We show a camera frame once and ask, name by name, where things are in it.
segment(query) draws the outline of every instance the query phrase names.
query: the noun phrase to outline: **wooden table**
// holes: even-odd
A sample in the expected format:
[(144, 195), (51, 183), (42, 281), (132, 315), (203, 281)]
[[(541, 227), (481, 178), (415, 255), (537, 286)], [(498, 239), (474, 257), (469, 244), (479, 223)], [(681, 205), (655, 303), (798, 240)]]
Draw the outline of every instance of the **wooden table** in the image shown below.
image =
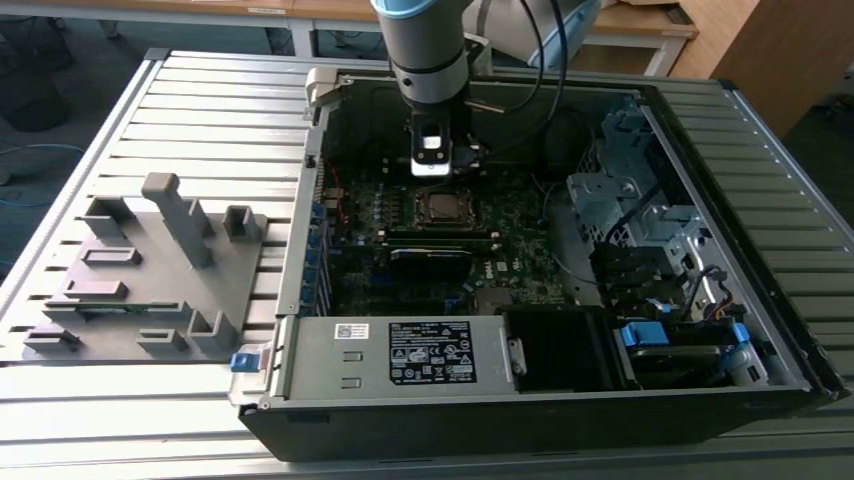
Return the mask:
[[(288, 15), (303, 22), (294, 29), (295, 45), (311, 46), (310, 35), (317, 30), (379, 31), (370, 0), (294, 0)], [(699, 30), (694, 25), (673, 23), (659, 7), (633, 7), (619, 4), (599, 13), (593, 33), (585, 39), (585, 45), (651, 50), (651, 54), (643, 60), (646, 66), (642, 66), (641, 71), (625, 73), (666, 76), (687, 40), (695, 38), (698, 33)], [(298, 35), (305, 35), (306, 38), (298, 41)], [(621, 59), (637, 64), (631, 61), (637, 56), (614, 53), (617, 52), (606, 52), (602, 48), (586, 47), (581, 55), (585, 58), (579, 58), (574, 67), (587, 67), (583, 69), (607, 67), (611, 61), (622, 63)], [(298, 50), (296, 54), (314, 56), (314, 50)], [(614, 65), (614, 67), (617, 70), (627, 70), (622, 65)]]
[[(379, 31), (370, 0), (14, 0), (0, 3), (0, 13), (287, 28), (300, 57), (315, 56), (318, 30)], [(687, 40), (697, 34), (695, 26), (674, 24), (658, 7), (615, 5), (599, 14), (593, 34), (585, 40), (591, 47), (582, 50), (579, 63), (594, 69), (610, 67), (623, 55), (602, 50), (634, 47), (650, 52), (637, 73), (667, 75)]]

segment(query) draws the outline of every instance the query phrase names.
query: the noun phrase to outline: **table leg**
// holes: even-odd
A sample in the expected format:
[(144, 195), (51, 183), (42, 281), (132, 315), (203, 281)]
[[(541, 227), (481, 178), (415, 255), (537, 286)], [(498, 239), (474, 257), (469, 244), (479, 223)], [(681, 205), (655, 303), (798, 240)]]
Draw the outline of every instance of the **table leg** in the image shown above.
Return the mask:
[(118, 20), (99, 20), (98, 24), (102, 26), (104, 35), (111, 40), (119, 38), (119, 21)]
[(345, 48), (347, 46), (347, 42), (342, 40), (343, 32), (341, 30), (333, 30), (333, 36), (335, 37), (335, 48)]
[(646, 67), (643, 75), (651, 77), (666, 77), (670, 75), (670, 70), (677, 63), (686, 42), (687, 39), (681, 37), (667, 38), (663, 41), (662, 46), (655, 50), (655, 55), (653, 55), (653, 60)]
[(270, 44), (270, 53), (274, 55), (291, 55), (290, 32), (284, 28), (264, 28), (267, 34), (267, 43)]
[(314, 23), (310, 19), (291, 18), (288, 20), (291, 35), (294, 35), (294, 51), (298, 57), (315, 56)]

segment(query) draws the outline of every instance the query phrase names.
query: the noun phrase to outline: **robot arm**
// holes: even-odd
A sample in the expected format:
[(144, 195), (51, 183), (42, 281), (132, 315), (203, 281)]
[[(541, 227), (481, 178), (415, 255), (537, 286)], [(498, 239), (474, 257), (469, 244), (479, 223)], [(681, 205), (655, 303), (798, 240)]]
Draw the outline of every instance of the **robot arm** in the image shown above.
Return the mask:
[[(519, 0), (513, 2), (518, 7)], [(530, 0), (539, 15), (538, 24), (549, 24), (551, 2)], [(463, 12), (471, 0), (371, 0), (379, 16), (381, 29), (389, 48), (391, 66), (398, 86), (413, 109), (413, 174), (418, 177), (445, 177), (455, 170), (477, 166), (483, 150), (471, 132), (471, 111), (465, 102), (469, 96), (469, 63), (466, 56)], [(509, 15), (499, 1), (490, 2), (498, 12), (493, 15), (495, 31), (530, 30), (525, 15)], [(565, 25), (570, 35), (578, 39), (571, 43), (569, 54), (581, 47), (599, 10), (601, 0), (559, 0), (558, 4), (570, 15)], [(482, 2), (473, 8), (482, 7)], [(543, 31), (542, 52), (553, 60), (561, 57), (550, 34)]]

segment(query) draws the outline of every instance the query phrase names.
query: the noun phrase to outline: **metal grating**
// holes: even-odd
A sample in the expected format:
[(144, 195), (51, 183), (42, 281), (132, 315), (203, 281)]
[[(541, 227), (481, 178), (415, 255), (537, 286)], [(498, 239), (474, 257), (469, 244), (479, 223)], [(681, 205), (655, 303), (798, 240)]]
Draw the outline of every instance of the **metal grating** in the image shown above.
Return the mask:
[[(0, 290), (2, 331), (42, 318), (39, 298), (58, 288), (76, 243), (88, 234), (72, 220), (84, 197), (134, 194), (144, 174), (164, 170), (182, 175), (182, 195), (200, 198), (207, 211), (240, 200), (272, 219), (243, 333), (248, 342), (270, 338), (309, 126), (299, 108), (302, 86), (314, 66), (339, 62), (192, 52), (146, 61)], [(379, 62), (358, 66), (386, 68)], [(814, 334), (841, 374), (854, 379), (852, 236), (738, 96), (711, 81), (594, 74), (577, 79), (650, 83), (662, 90)], [(152, 208), (142, 198), (131, 203)], [(7, 346), (0, 355), (14, 355), (15, 339), (0, 343)], [(829, 465), (854, 465), (846, 456), (854, 451), (854, 397), (809, 417), (760, 422), (699, 446), (415, 463), (286, 464), (238, 421), (226, 399), (228, 384), (222, 365), (4, 368), (0, 476), (401, 478), (581, 467), (605, 474), (631, 467), (645, 478), (682, 478), (686, 468), (697, 478), (718, 478), (746, 468), (816, 475)], [(670, 467), (686, 463), (697, 466)]]

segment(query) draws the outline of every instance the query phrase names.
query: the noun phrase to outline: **black cable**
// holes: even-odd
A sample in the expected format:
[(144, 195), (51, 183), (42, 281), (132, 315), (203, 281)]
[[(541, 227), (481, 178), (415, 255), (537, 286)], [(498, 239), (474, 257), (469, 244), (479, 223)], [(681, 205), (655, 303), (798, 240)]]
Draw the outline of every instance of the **black cable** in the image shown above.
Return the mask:
[(543, 48), (543, 38), (539, 35), (539, 27), (537, 26), (537, 18), (534, 17), (534, 12), (531, 11), (531, 6), (529, 5), (527, 0), (519, 0), (522, 4), (522, 8), (525, 9), (525, 15), (529, 17), (529, 22), (531, 22), (531, 30), (534, 30), (534, 36), (537, 38), (537, 48), (539, 50), (539, 71), (537, 72), (537, 83), (534, 84), (534, 88), (531, 88), (531, 92), (529, 93), (529, 97), (522, 101), (519, 105), (505, 110), (505, 113), (517, 113), (529, 106), (534, 97), (539, 93), (539, 88), (543, 84), (543, 75), (546, 74), (546, 49)]
[(647, 190), (647, 192), (638, 200), (638, 203), (635, 203), (635, 206), (629, 209), (626, 214), (619, 218), (619, 220), (609, 230), (609, 233), (605, 235), (605, 243), (609, 243), (611, 241), (611, 237), (617, 234), (623, 225), (629, 223), (629, 220), (631, 220), (631, 218), (638, 214), (643, 207), (646, 207), (647, 204), (653, 201), (653, 197), (658, 194), (658, 192), (661, 192), (661, 190), (662, 186), (658, 183), (653, 188)]
[(570, 270), (570, 268), (566, 265), (563, 265), (563, 262), (561, 261), (561, 259), (558, 258), (558, 256), (554, 253), (551, 254), (551, 259), (558, 264), (558, 267), (561, 267), (561, 270), (563, 270), (566, 272), (566, 274), (570, 277), (573, 277), (575, 280), (578, 280), (579, 282), (589, 283), (590, 285), (595, 285), (597, 287), (603, 286), (599, 282), (597, 282), (594, 280), (587, 280), (585, 277), (579, 277), (578, 275), (575, 275), (573, 273), (573, 270)]
[(567, 67), (569, 67), (567, 57), (570, 56), (570, 46), (569, 46), (569, 40), (566, 37), (566, 27), (563, 25), (563, 13), (561, 13), (561, 5), (558, 4), (558, 0), (549, 0), (549, 3), (551, 4), (551, 12), (554, 13), (555, 22), (558, 22), (558, 37), (561, 39), (561, 72), (559, 72), (561, 76), (558, 77), (558, 91), (555, 92), (555, 99), (551, 104), (551, 111), (546, 116), (546, 120), (543, 120), (543, 122), (539, 124), (537, 129), (529, 135), (523, 136), (519, 140), (517, 140), (510, 145), (506, 145), (502, 148), (489, 152), (490, 156), (498, 156), (498, 155), (506, 154), (507, 152), (511, 152), (513, 150), (519, 148), (522, 145), (525, 145), (529, 142), (529, 140), (531, 140), (531, 138), (538, 136), (543, 131), (543, 128), (546, 128), (551, 123), (551, 119), (554, 118), (555, 113), (561, 108), (561, 104), (563, 103), (563, 87), (566, 86), (566, 73), (567, 73)]
[(682, 322), (687, 322), (689, 317), (691, 316), (691, 305), (694, 304), (694, 299), (697, 298), (697, 292), (699, 291), (699, 286), (703, 283), (703, 278), (706, 278), (709, 275), (711, 275), (714, 272), (719, 270), (721, 270), (719, 266), (709, 265), (706, 268), (701, 270), (699, 275), (697, 275), (697, 278), (694, 278), (694, 282), (689, 287), (689, 294), (685, 297), (685, 306), (682, 307), (682, 314), (679, 315), (679, 320)]

